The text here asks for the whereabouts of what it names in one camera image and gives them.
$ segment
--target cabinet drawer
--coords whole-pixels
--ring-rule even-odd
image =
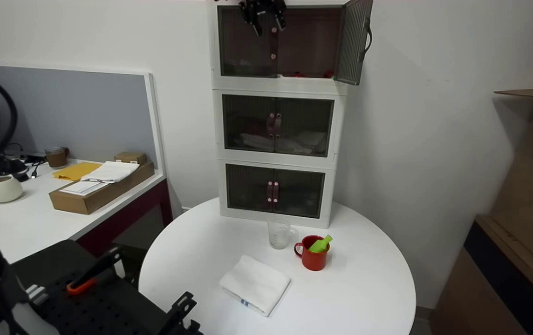
[[[225,164],[227,207],[320,218],[324,173]]]
[[[218,53],[221,77],[335,79],[359,84],[372,0],[344,6],[288,6],[246,23],[236,2],[220,0]]]
[[[218,120],[223,149],[326,159],[333,101],[221,95]]]

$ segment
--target box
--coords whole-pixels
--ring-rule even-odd
[[[149,179],[154,173],[154,166],[147,160],[145,155],[132,155],[132,153],[124,153],[117,155],[119,160],[123,162],[143,162],[139,164],[139,168],[124,177],[123,181],[115,183],[115,185],[108,185],[93,194],[87,196],[74,196],[74,194],[63,194],[61,190],[70,187],[65,185],[54,192],[48,194],[52,205],[56,211],[67,211],[67,213],[80,213],[80,214],[91,214],[97,209],[108,205],[110,201],[113,201],[115,198],[119,198],[121,194],[128,192],[130,188],[134,188],[136,185],[143,183],[145,179]]]

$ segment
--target white paper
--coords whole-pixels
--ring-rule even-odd
[[[98,188],[104,188],[106,183],[100,181],[78,181],[67,188],[61,188],[63,194],[74,194],[74,196],[87,196],[93,194]]]
[[[136,162],[104,162],[95,172],[83,175],[80,181],[119,183],[138,170]]]
[[[221,278],[220,285],[240,298],[240,304],[264,317],[281,300],[288,278],[246,255]]]

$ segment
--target table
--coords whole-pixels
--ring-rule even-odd
[[[164,311],[190,291],[197,302],[190,319],[210,335],[410,334],[413,278],[397,246],[372,222],[333,205],[329,229],[296,231],[296,240],[313,233],[333,237],[322,272],[305,270],[292,246],[272,250],[266,224],[223,218],[218,200],[206,201],[156,237],[141,265],[138,289]],[[242,307],[218,285],[240,255],[290,278],[268,319]]]
[[[52,207],[48,192],[67,185],[67,181],[54,179],[52,172],[54,170],[46,164],[41,166],[39,179],[22,183],[24,196],[20,200],[0,203],[0,250],[7,263],[16,263],[67,239],[83,240],[83,244],[87,240],[91,240],[89,244],[98,242],[97,237],[89,239],[89,235],[95,229],[100,229],[100,224],[119,214],[119,211],[143,198],[164,181],[164,175],[154,172],[152,177],[145,179],[93,214],[74,214],[56,211]]]

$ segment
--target white cabinet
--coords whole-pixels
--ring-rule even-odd
[[[357,84],[370,0],[287,2],[285,30],[214,4],[221,214],[328,227],[346,84]]]

